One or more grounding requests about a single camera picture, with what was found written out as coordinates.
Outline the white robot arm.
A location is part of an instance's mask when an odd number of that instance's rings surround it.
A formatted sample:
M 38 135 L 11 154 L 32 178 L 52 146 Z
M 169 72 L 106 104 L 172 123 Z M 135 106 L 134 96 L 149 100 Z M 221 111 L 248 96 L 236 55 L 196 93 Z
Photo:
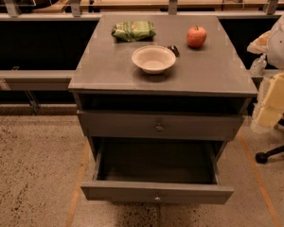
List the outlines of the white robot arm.
M 253 54 L 265 54 L 268 63 L 284 70 L 284 14 L 269 31 L 249 43 L 247 51 Z

